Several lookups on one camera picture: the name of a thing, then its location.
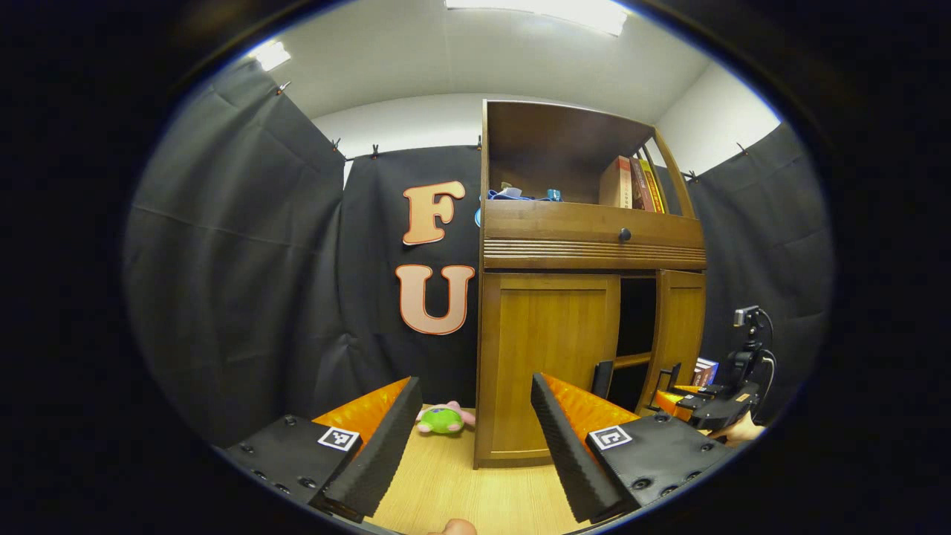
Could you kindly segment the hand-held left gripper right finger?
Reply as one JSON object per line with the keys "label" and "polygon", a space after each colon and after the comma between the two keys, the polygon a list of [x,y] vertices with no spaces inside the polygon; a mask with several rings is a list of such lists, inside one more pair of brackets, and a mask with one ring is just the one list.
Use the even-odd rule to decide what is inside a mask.
{"label": "hand-held left gripper right finger", "polygon": [[639,417],[542,372],[533,374],[530,402],[580,522],[669,501],[737,454],[668,413]]}

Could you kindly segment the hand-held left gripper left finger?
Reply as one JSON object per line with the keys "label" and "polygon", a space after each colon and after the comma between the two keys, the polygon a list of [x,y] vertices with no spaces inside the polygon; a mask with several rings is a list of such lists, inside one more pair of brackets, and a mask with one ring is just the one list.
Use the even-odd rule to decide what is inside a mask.
{"label": "hand-held left gripper left finger", "polygon": [[217,453],[269,490],[360,524],[376,514],[422,406],[417,377],[316,418],[286,414]]}

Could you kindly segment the wooden shoe cabinet door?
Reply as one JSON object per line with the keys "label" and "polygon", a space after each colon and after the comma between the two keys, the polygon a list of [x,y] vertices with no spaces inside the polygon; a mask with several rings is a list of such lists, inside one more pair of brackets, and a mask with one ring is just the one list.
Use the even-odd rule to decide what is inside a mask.
{"label": "wooden shoe cabinet door", "polygon": [[637,403],[639,416],[648,416],[657,386],[668,385],[662,370],[680,366],[675,383],[689,385],[699,356],[704,330],[707,281],[700,272],[656,271],[655,332],[652,356]]}
{"label": "wooden shoe cabinet door", "polygon": [[620,278],[608,274],[489,273],[479,318],[479,465],[543,464],[549,450],[530,392],[543,372],[590,389],[616,355]]}

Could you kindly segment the wooden double-door shoe cabinet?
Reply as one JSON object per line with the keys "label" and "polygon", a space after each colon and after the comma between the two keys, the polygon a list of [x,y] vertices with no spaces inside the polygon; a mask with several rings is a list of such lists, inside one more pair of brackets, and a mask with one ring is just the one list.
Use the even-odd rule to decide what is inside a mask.
{"label": "wooden double-door shoe cabinet", "polygon": [[[598,204],[599,178],[608,164],[618,156],[651,163],[652,157],[646,150],[649,143],[657,146],[662,165],[668,169],[672,181],[672,195],[662,189],[666,213],[661,214],[699,220],[687,193],[686,180],[655,126],[575,106],[487,100],[483,104],[482,128],[480,230],[481,211],[490,189],[500,192],[504,187],[518,187],[522,195],[537,198],[546,197],[548,189],[559,189],[563,202],[556,203]],[[485,270],[480,244],[481,233],[478,328],[482,281],[489,273],[617,275],[620,278],[620,322],[614,359],[652,352],[657,270]],[[550,460],[549,454],[543,464]],[[473,467],[476,470],[543,464],[479,465],[475,430]]]}

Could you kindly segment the wooden cabinet drawer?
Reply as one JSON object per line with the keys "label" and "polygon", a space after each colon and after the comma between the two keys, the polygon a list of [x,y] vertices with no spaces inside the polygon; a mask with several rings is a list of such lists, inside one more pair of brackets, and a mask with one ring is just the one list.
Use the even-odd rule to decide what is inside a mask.
{"label": "wooden cabinet drawer", "polygon": [[[599,204],[488,200],[481,211],[485,270],[706,270],[695,218]],[[627,227],[632,240],[618,243]]]}

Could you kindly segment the green pink plush toy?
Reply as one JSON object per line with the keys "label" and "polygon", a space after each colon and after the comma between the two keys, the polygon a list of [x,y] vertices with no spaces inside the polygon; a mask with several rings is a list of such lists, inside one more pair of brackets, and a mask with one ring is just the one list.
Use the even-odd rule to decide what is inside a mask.
{"label": "green pink plush toy", "polygon": [[476,417],[470,411],[462,409],[458,401],[449,401],[422,409],[415,418],[415,423],[415,429],[424,434],[454,435],[465,427],[474,427]]}

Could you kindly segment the yellow standing book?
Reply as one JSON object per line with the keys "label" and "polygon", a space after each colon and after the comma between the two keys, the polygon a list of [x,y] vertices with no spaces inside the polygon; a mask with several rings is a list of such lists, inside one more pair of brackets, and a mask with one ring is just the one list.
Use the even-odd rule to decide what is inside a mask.
{"label": "yellow standing book", "polygon": [[651,196],[651,204],[653,206],[652,210],[655,211],[655,213],[666,213],[662,189],[655,177],[655,172],[653,172],[651,164],[644,159],[638,159],[637,161],[641,169],[641,174],[644,176],[646,190],[648,190],[649,195]]}

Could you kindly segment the dark red standing book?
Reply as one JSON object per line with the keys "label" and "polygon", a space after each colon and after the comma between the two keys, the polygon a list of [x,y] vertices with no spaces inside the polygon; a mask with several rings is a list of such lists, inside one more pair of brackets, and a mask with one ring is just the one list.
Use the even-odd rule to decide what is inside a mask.
{"label": "dark red standing book", "polygon": [[646,176],[643,172],[642,166],[640,165],[641,160],[636,157],[629,157],[629,163],[631,163],[632,169],[632,185],[637,187],[637,193],[640,199],[640,209],[645,211],[655,210],[655,206],[653,206],[651,190],[649,190],[649,185],[646,182]]}

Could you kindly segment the black backdrop cloth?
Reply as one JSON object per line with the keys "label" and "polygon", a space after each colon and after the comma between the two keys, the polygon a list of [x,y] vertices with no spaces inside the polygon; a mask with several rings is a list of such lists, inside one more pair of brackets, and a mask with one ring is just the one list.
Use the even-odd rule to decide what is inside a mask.
{"label": "black backdrop cloth", "polygon": [[212,78],[147,163],[123,240],[130,320],[170,403],[212,444],[315,417],[406,376],[425,403],[476,401],[476,322],[418,333],[398,265],[432,268],[425,309],[476,312],[478,155],[397,150],[350,172],[257,63]]}

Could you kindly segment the long ceiling light panel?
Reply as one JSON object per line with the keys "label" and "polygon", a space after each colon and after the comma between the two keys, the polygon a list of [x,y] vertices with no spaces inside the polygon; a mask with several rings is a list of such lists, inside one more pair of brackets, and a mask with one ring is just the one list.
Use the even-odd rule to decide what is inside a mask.
{"label": "long ceiling light panel", "polygon": [[547,16],[618,36],[633,12],[614,0],[443,0],[450,10],[509,10]]}

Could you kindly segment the small ceiling light panel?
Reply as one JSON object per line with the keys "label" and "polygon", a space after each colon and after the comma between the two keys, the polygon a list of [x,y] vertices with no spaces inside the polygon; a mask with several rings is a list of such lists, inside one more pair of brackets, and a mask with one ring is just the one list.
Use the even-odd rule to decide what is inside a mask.
{"label": "small ceiling light panel", "polygon": [[272,71],[290,61],[291,55],[286,51],[285,45],[281,41],[269,40],[257,45],[248,57],[255,59],[262,67],[262,70]]}

